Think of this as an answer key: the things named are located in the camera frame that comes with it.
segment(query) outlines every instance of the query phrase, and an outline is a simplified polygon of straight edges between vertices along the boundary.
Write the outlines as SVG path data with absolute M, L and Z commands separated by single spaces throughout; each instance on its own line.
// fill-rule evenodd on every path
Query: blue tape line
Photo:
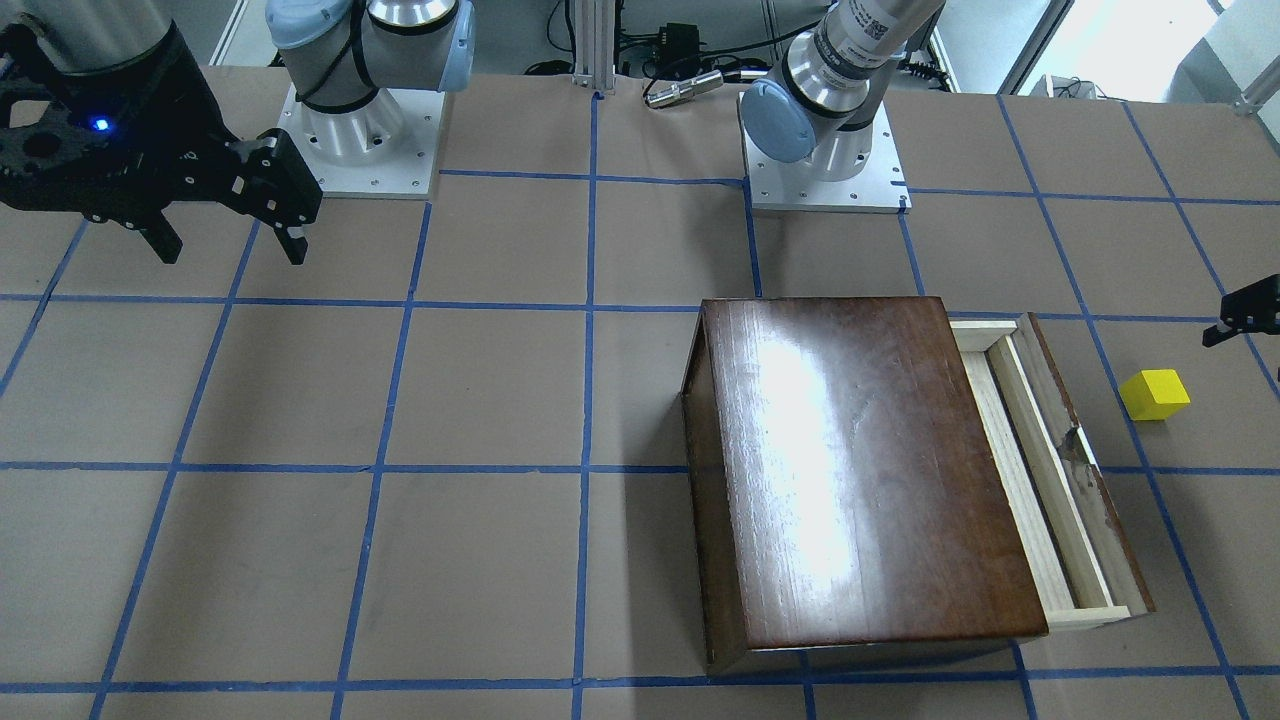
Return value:
M 594 305 L 595 313 L 698 313 L 698 305 Z
M 1271 386 L 1271 392 L 1280 398 L 1280 386 L 1276 384 L 1276 378 L 1271 374 L 1271 366 L 1267 365 L 1266 359 L 1262 357 L 1262 352 L 1258 351 L 1258 343 L 1254 342 L 1252 337 L 1244 336 L 1244 345 L 1247 345 L 1249 347 L 1249 352 L 1253 354 L 1253 361 L 1262 369 L 1262 377 L 1266 378 L 1267 384 Z
M 915 187 L 908 190 L 920 195 L 970 195 L 978 197 L 1036 197 L 1034 192 L 1018 190 L 959 190 L 948 187 Z
M 1023 702 L 1027 705 L 1027 720 L 1038 720 L 1039 712 L 1036 710 L 1036 696 L 1032 693 L 1032 682 L 1027 675 L 1023 648 L 1015 641 L 1009 641 L 1009 648 L 1014 655 L 1014 666 L 1018 669 L 1018 685 L 1023 691 Z
M 573 684 L 570 679 L 554 678 L 512 678 L 503 680 L 485 679 L 439 679 L 439 680 L 351 680 L 346 692 L 385 692 L 385 691 L 564 691 Z
M 1005 106 L 1005 100 L 996 96 L 996 102 L 1000 105 L 1000 113 L 1005 118 L 1005 126 L 1009 128 L 1009 135 L 1012 137 L 1014 147 L 1018 150 L 1018 156 L 1023 161 L 1023 169 L 1027 172 L 1027 179 L 1032 183 L 1032 191 L 1037 195 L 1037 201 L 1039 202 L 1041 210 L 1044 215 L 1044 223 L 1048 225 L 1050 236 L 1053 238 L 1053 243 L 1059 249 L 1059 256 L 1062 260 L 1062 269 L 1066 272 L 1068 279 L 1071 282 L 1071 288 L 1076 293 L 1076 300 L 1080 305 L 1080 311 L 1085 315 L 1085 327 L 1089 329 L 1089 336 L 1093 340 L 1093 346 L 1098 352 L 1098 359 L 1102 361 L 1102 369 L 1106 372 L 1107 382 L 1111 384 L 1111 392 L 1115 396 L 1116 404 L 1123 409 L 1124 401 L 1120 398 L 1120 386 L 1116 382 L 1115 370 L 1111 368 L 1111 360 L 1107 357 L 1106 348 L 1102 345 L 1102 336 L 1098 333 L 1097 323 L 1089 314 L 1088 305 L 1084 301 L 1083 293 L 1080 293 L 1079 283 L 1075 279 L 1075 273 L 1071 270 L 1071 264 L 1068 260 L 1066 251 L 1062 249 L 1061 240 L 1057 236 L 1057 228 L 1053 227 L 1053 219 L 1048 214 L 1048 206 L 1044 204 L 1044 199 L 1041 196 L 1039 186 L 1036 182 L 1036 176 L 1032 172 L 1030 163 L 1027 160 L 1027 154 L 1023 151 L 1021 141 L 1018 138 L 1018 131 L 1014 128 L 1014 122 L 1009 115 L 1009 109 Z M 1125 113 L 1129 113 L 1128 105 L 1125 105 Z M 1133 122 L 1133 115 L 1130 114 L 1130 122 Z M 1155 163 L 1155 155 L 1151 154 L 1151 147 L 1146 143 L 1146 138 L 1140 137 L 1143 146 L 1148 151 L 1148 156 L 1152 163 Z M 1169 186 L 1167 179 L 1164 178 L 1161 172 L 1161 178 L 1165 182 L 1166 190 L 1169 190 L 1170 197 L 1174 197 L 1172 188 Z M 1196 600 L 1196 607 L 1199 610 L 1201 620 L 1204 624 L 1204 630 L 1208 634 L 1210 643 L 1213 646 L 1213 652 L 1217 655 L 1219 665 L 1222 676 L 1226 679 L 1228 688 L 1231 691 L 1231 696 L 1235 698 L 1236 710 L 1240 712 L 1243 720 L 1249 720 L 1248 710 L 1244 706 L 1243 696 L 1240 694 L 1239 684 L 1235 682 L 1235 675 L 1231 671 L 1231 666 L 1226 659 L 1226 652 L 1222 650 L 1221 639 L 1217 635 L 1217 629 L 1213 625 L 1213 619 L 1208 612 L 1208 607 L 1204 605 L 1204 597 L 1199 591 L 1199 584 L 1196 580 L 1194 573 L 1192 573 L 1190 562 L 1187 559 L 1187 553 L 1183 550 L 1181 539 L 1178 534 L 1178 529 L 1174 527 L 1172 516 L 1169 514 L 1169 507 L 1165 505 L 1164 493 L 1160 491 L 1160 483 L 1156 480 L 1156 475 L 1151 471 L 1151 461 L 1147 457 L 1147 451 L 1143 447 L 1142 438 L 1138 436 L 1138 429 L 1133 420 L 1129 418 L 1128 413 L 1123 413 L 1125 425 L 1129 429 L 1129 437 L 1133 441 L 1134 448 L 1138 452 L 1138 460 L 1144 469 L 1147 469 L 1147 483 L 1151 488 L 1152 496 L 1156 500 L 1156 506 L 1160 509 L 1161 519 L 1165 523 L 1165 530 L 1169 534 L 1169 539 L 1174 546 L 1174 552 L 1178 556 L 1178 562 L 1183 569 L 1183 575 L 1187 579 L 1187 584 L 1190 588 L 1192 597 Z
M 88 295 L 88 293 L 59 293 L 52 296 L 54 302 L 123 302 L 141 305 L 223 305 L 225 297 L 207 295 Z
M 46 461 L 46 460 L 4 460 L 0 470 L 99 470 L 115 473 L 163 473 L 168 462 L 95 462 L 95 461 Z
M 1196 325 L 1217 323 L 1217 318 L 1208 315 L 1094 315 L 1093 319 L 1103 323 L 1192 323 Z
M 1275 676 L 1280 665 L 1236 665 L 1236 675 Z M 1103 678 L 1202 678 L 1219 676 L 1216 665 L 1170 665 L 1135 667 L 1061 667 L 1028 669 L 1030 680 L 1089 680 Z M 869 685 L 869 684 L 940 684 L 940 683 L 1005 683 L 1019 679 L 1016 670 L 948 671 L 925 670 L 919 673 L 867 671 L 827 673 L 812 678 L 814 685 Z M 175 682 L 114 682 L 109 694 L 122 693 L 280 693 L 280 692 L 413 692 L 413 691 L 563 691 L 575 685 L 582 688 L 687 688 L 687 687 L 742 687 L 742 685 L 799 685 L 806 680 L 803 673 L 783 671 L 728 678 L 705 675 L 641 675 L 625 678 L 458 678 L 458 679 L 370 679 L 348 680 L 175 680 Z M 95 692 L 101 683 L 0 683 L 0 694 L 84 694 Z
M 387 448 L 392 441 L 392 424 L 396 420 L 396 401 L 399 396 L 401 373 L 404 369 L 404 351 L 408 347 L 410 327 L 413 323 L 413 296 L 417 293 L 419 278 L 422 274 L 422 256 L 426 254 L 426 236 L 431 227 L 431 204 L 422 206 L 422 222 L 419 225 L 417 250 L 413 255 L 413 269 L 410 272 L 408 290 L 404 293 L 401 315 L 399 338 L 396 341 L 396 359 L 392 361 L 392 377 L 387 389 L 387 409 L 383 413 L 383 429 L 378 437 L 378 454 L 374 465 L 374 478 L 369 487 L 369 514 L 365 519 L 365 534 L 360 543 L 360 560 L 356 564 L 356 583 L 351 592 L 351 610 L 347 612 L 347 630 L 342 641 L 342 656 L 338 660 L 339 687 L 333 693 L 330 708 L 332 720 L 340 720 L 343 705 L 342 683 L 351 675 L 351 657 L 356 648 L 356 629 L 360 624 L 360 609 L 365 600 L 365 580 L 369 577 L 369 556 L 374 547 L 374 530 L 378 527 L 378 506 L 381 500 L 383 475 L 387 468 Z
M 655 178 L 645 176 L 602 176 L 593 165 L 590 173 L 525 173 L 512 170 L 461 170 L 444 169 L 442 176 L 460 176 L 472 178 L 520 178 L 520 179 L 561 179 L 561 181 L 591 181 L 596 182 L 622 182 L 640 184 L 722 184 L 726 187 L 740 187 L 739 178 Z
M 1217 665 L 1174 665 L 1169 667 L 1056 667 L 1027 670 L 1033 680 L 1089 680 L 1098 678 L 1201 678 L 1221 676 Z
M 468 302 L 448 300 L 415 300 L 413 307 L 429 310 L 541 310 L 554 313 L 581 313 L 586 305 L 572 302 Z
M 18 347 L 13 351 L 13 357 L 9 359 L 9 365 L 5 368 L 4 375 L 0 375 L 0 397 L 4 397 L 5 391 L 9 389 L 9 383 L 13 380 L 14 373 L 18 372 L 18 363 L 22 363 L 22 356 L 27 354 L 27 347 L 31 346 L 31 338 L 36 337 L 36 328 L 40 325 L 40 320 L 45 316 L 45 309 L 49 307 L 49 299 L 54 295 L 54 288 L 58 287 L 58 282 L 63 279 L 63 273 L 67 272 L 67 265 L 72 261 L 72 255 L 76 249 L 79 247 L 81 240 L 84 238 L 84 232 L 88 229 L 88 220 L 82 220 L 79 228 L 76 229 L 76 234 L 72 236 L 70 243 L 67 245 L 67 252 L 63 252 L 63 259 L 54 268 L 54 274 L 49 278 L 49 284 L 45 286 L 44 295 L 40 296 L 40 301 L 36 304 L 36 310 L 31 314 L 31 320 L 27 323 L 27 331 L 22 333 L 22 340 L 18 341 Z
M 387 473 L 421 475 L 524 475 L 541 473 L 545 475 L 576 475 L 581 465 L 392 465 L 383 468 Z
M 635 176 L 595 176 L 599 182 L 628 182 L 641 184 L 722 184 L 724 187 L 742 187 L 744 182 L 737 178 L 648 178 Z
M 1164 183 L 1165 191 L 1169 192 L 1169 199 L 1174 202 L 1174 208 L 1178 210 L 1178 217 L 1181 218 L 1183 225 L 1187 228 L 1187 234 L 1190 236 L 1192 243 L 1196 246 L 1196 251 L 1199 252 L 1201 261 L 1204 263 L 1204 269 L 1208 270 L 1211 278 L 1213 278 L 1213 284 L 1217 286 L 1217 291 L 1221 295 L 1226 295 L 1226 286 L 1222 284 L 1222 278 L 1217 273 L 1217 268 L 1213 266 L 1213 261 L 1208 256 L 1208 251 L 1204 249 L 1204 243 L 1201 241 L 1199 234 L 1192 225 L 1192 219 L 1187 215 L 1187 209 L 1183 208 L 1181 200 L 1178 193 L 1174 192 L 1174 186 L 1169 182 L 1169 177 L 1165 174 L 1165 169 L 1160 167 L 1160 160 L 1156 159 L 1156 152 L 1151 149 L 1151 143 L 1147 142 L 1147 136 L 1143 135 L 1142 127 L 1138 124 L 1138 118 L 1133 114 L 1133 109 L 1128 102 L 1121 104 L 1124 106 L 1124 113 L 1129 118 L 1129 124 L 1133 126 L 1133 132 L 1138 136 L 1142 142 L 1142 149 L 1147 151 L 1147 158 L 1151 159 L 1151 164 L 1156 168 L 1156 174 L 1160 176 L 1160 182 Z M 1216 323 L 1217 318 L 1213 318 L 1211 323 Z M 1253 359 L 1262 370 L 1262 377 L 1267 379 L 1267 384 L 1271 387 L 1271 393 L 1280 398 L 1280 384 L 1276 384 L 1276 379 L 1271 375 L 1271 368 L 1267 366 L 1266 361 L 1262 359 L 1262 354 L 1257 351 L 1257 346 L 1253 338 L 1245 336 L 1245 342 L 1253 351 Z
M 902 231 L 902 242 L 906 245 L 906 259 L 911 263 L 911 277 L 915 279 L 915 295 L 924 296 L 924 275 L 920 274 L 920 260 L 915 256 L 915 243 L 911 242 L 911 231 L 906 227 L 906 201 L 899 201 L 897 227 Z
M 1239 200 L 1231 197 L 1179 197 L 1178 201 L 1192 205 L 1280 205 L 1280 200 Z
M 758 685 L 796 685 L 801 683 L 797 673 L 769 675 L 735 675 L 728 678 L 708 678 L 705 675 L 653 675 L 636 678 L 586 678 L 584 688 L 710 688 L 710 687 L 758 687 Z
M 303 465 L 256 462 L 97 462 L 79 460 L 0 460 L 0 470 L 95 470 L 119 473 L 154 473 L 177 468 L 179 473 L 288 473 L 288 474 L 357 474 L 372 471 L 372 465 Z M 383 466 L 385 473 L 422 475 L 518 475 L 549 474 L 576 475 L 581 465 L 396 465 Z M 618 475 L 680 475 L 689 473 L 687 465 L 589 465 L 595 474 Z M 1137 465 L 1103 465 L 1101 470 L 1112 475 L 1142 475 L 1148 468 Z M 1156 465 L 1151 471 L 1161 475 L 1225 475 L 1225 477 L 1280 477 L 1280 468 L 1187 468 Z
M 803 678 L 805 720 L 818 720 L 818 701 L 813 694 L 813 666 L 809 665 L 809 653 L 797 650 L 796 656 L 800 660 L 800 676 Z
M 0 683 L 0 694 L 86 694 L 100 687 L 102 683 Z
M 586 304 L 595 304 L 595 196 L 599 169 L 600 100 L 599 92 L 591 94 L 591 184 L 588 208 L 586 231 Z M 579 475 L 579 519 L 577 519 L 577 569 L 573 592 L 573 698 L 570 707 L 572 720 L 582 717 L 582 665 L 586 659 L 586 565 L 588 538 L 590 536 L 591 511 L 591 423 L 594 414 L 594 375 L 595 375 L 595 313 L 586 313 L 584 331 L 582 361 L 582 456 Z
M 527 179 L 571 179 L 585 181 L 590 176 L 581 173 L 521 173 L 511 170 L 440 170 L 442 176 L 460 176 L 470 178 L 527 178 Z
M 845 673 L 818 675 L 815 685 L 893 685 L 923 683 L 1009 683 L 1018 680 L 1015 670 L 920 671 L 920 673 Z
M 687 465 L 590 465 L 588 468 L 598 475 L 684 475 L 689 473 Z
M 305 465 L 291 462 L 178 462 L 179 473 L 288 473 L 288 474 L 357 474 L 369 473 L 372 465 Z
M 305 305 L 317 307 L 403 307 L 401 300 L 320 299 L 320 297 L 243 297 L 237 305 Z
M 156 538 L 160 537 L 160 527 L 164 523 L 164 514 L 169 506 L 169 497 L 173 495 L 174 480 L 178 477 L 178 464 L 182 462 L 182 455 L 187 451 L 187 442 L 191 439 L 191 429 L 196 424 L 196 414 L 200 410 L 200 401 L 205 396 L 205 388 L 209 386 L 209 377 L 214 372 L 214 361 L 218 357 L 218 350 L 221 347 L 223 337 L 227 334 L 227 324 L 230 320 L 232 310 L 234 304 L 232 300 L 236 293 L 239 292 L 241 281 L 244 279 L 244 269 L 248 268 L 250 255 L 253 252 L 253 238 L 257 236 L 259 222 L 253 220 L 253 225 L 250 228 L 248 238 L 244 241 L 244 250 L 241 252 L 239 265 L 236 268 L 236 275 L 232 278 L 232 287 L 227 291 L 227 299 L 223 302 L 223 313 L 218 319 L 218 329 L 214 331 L 214 338 L 209 343 L 209 352 L 205 355 L 205 365 L 200 370 L 200 379 L 196 382 L 196 389 L 191 396 L 191 402 L 187 406 L 187 415 L 182 421 L 182 432 L 178 433 L 178 443 L 173 450 L 173 460 L 170 461 L 169 473 L 165 475 L 164 484 L 160 488 L 160 497 L 156 500 L 155 512 L 151 515 L 151 527 L 147 529 L 146 541 L 142 543 L 142 553 L 138 557 L 138 566 L 133 573 L 133 583 L 129 587 L 129 594 L 124 601 L 124 610 L 120 612 L 120 623 L 115 630 L 115 638 L 111 641 L 111 651 L 106 656 L 106 666 L 102 669 L 101 687 L 93 696 L 93 706 L 90 710 L 90 720 L 99 720 L 102 716 L 102 703 L 106 702 L 106 693 L 111 679 L 115 676 L 115 666 L 120 661 L 120 653 L 124 651 L 124 639 L 129 633 L 129 624 L 133 621 L 133 611 L 137 609 L 138 597 L 142 594 L 142 582 L 147 575 L 147 566 L 151 564 L 151 553 L 155 551 Z
M 756 297 L 764 297 L 764 279 L 760 275 L 760 249 L 755 242 L 755 214 L 751 210 L 751 178 L 742 178 L 742 204 L 746 208 L 746 252 L 751 259 L 751 288 Z

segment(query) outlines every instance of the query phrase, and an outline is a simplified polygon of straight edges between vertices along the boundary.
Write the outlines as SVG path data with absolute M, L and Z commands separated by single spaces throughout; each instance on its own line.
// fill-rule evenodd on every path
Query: yellow cube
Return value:
M 1120 386 L 1120 398 L 1134 420 L 1164 420 L 1192 404 L 1178 370 L 1142 370 Z

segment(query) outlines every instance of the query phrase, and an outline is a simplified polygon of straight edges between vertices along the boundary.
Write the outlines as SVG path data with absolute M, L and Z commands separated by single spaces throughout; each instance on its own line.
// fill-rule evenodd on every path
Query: wooden drawer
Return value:
M 941 661 L 1152 610 L 1034 318 L 707 301 L 682 405 L 713 674 L 795 648 Z
M 1155 610 L 1034 315 L 951 323 L 1050 632 Z

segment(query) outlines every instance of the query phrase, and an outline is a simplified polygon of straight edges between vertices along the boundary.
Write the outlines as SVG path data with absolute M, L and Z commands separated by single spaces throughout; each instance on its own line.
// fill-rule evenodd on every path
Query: blue joint cap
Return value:
M 471 64 L 476 56 L 476 24 L 471 0 L 462 0 L 453 19 L 449 56 L 440 73 L 440 92 L 461 92 L 471 83 Z
M 804 160 L 818 146 L 800 102 L 777 82 L 762 78 L 742 95 L 742 127 L 751 142 L 780 163 Z
M 351 10 L 352 0 L 269 0 L 266 27 L 280 50 L 293 50 L 329 32 Z

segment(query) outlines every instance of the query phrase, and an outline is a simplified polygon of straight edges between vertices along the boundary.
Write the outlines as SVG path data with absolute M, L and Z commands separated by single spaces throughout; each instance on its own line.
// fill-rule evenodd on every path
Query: open drawer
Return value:
M 1050 632 L 1153 611 L 1036 316 L 951 329 Z

